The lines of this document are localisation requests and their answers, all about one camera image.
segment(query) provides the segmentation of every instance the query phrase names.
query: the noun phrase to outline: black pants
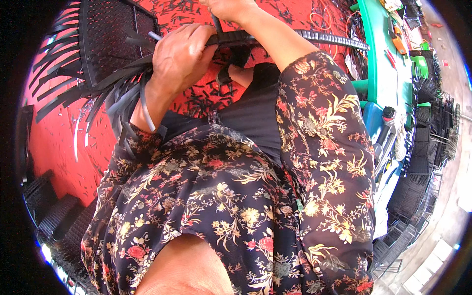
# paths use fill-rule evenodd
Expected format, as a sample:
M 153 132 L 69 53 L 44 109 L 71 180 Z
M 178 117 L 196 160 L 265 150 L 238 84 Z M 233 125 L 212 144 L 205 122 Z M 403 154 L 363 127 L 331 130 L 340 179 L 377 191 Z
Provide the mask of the black pants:
M 243 133 L 281 166 L 280 134 L 275 114 L 279 76 L 280 71 L 275 64 L 257 64 L 253 81 L 241 98 L 218 111 L 218 117 L 222 125 Z M 208 124 L 208 119 L 190 118 L 167 111 L 161 124 L 167 127 L 166 142 L 183 132 Z

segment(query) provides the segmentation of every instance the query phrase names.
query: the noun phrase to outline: black floral shirt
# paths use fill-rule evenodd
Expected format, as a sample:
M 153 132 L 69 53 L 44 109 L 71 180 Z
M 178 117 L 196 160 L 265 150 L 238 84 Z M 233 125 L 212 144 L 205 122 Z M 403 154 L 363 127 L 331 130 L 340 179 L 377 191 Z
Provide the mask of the black floral shirt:
M 133 294 L 181 234 L 208 242 L 235 294 L 369 294 L 373 280 L 373 149 L 359 100 L 330 56 L 281 74 L 283 168 L 220 125 L 165 144 L 137 129 L 117 145 L 81 245 L 103 294 Z

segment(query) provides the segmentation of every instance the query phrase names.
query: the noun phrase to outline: woman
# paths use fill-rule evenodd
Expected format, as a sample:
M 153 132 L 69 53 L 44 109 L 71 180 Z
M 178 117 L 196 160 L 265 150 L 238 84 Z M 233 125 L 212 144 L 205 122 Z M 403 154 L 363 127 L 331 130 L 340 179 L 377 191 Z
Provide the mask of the woman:
M 369 294 L 372 146 L 352 84 L 254 1 L 200 3 L 253 35 L 280 70 L 228 69 L 255 101 L 272 98 L 265 112 L 278 124 L 280 153 L 268 156 L 218 114 L 217 124 L 165 140 L 138 103 L 137 136 L 128 138 L 136 157 L 115 147 L 82 242 L 92 282 L 104 294 Z M 214 33 L 185 25 L 157 43 L 145 89 L 154 124 L 206 72 Z M 274 70 L 275 88 L 257 92 Z

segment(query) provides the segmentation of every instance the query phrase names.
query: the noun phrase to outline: green plastic stool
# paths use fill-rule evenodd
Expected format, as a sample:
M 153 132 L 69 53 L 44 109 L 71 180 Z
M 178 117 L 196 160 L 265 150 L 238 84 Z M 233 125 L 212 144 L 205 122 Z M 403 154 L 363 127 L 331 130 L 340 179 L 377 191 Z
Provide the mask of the green plastic stool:
M 412 61 L 412 76 L 417 76 L 419 74 L 421 77 L 428 79 L 430 76 L 430 71 L 428 70 L 428 64 L 424 56 L 410 56 Z
M 420 47 L 421 47 L 421 50 L 431 50 L 430 44 L 427 41 L 421 43 Z

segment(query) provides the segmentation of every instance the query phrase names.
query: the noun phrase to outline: hand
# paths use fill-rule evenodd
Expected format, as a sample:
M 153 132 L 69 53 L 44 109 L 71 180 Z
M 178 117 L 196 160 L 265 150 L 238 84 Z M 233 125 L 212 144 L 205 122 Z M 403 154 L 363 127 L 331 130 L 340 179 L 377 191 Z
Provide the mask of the hand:
M 208 69 L 217 45 L 205 48 L 216 29 L 210 25 L 187 24 L 170 32 L 156 44 L 148 82 L 152 87 L 177 96 L 200 80 Z
M 200 80 L 208 69 L 218 45 L 205 47 L 216 29 L 210 25 L 187 24 L 157 42 L 152 57 L 154 73 L 145 88 L 149 115 L 156 127 L 172 101 Z M 135 107 L 130 123 L 151 132 L 141 103 Z
M 200 0 L 200 4 L 207 6 L 219 19 L 239 25 L 247 12 L 260 9 L 254 0 Z

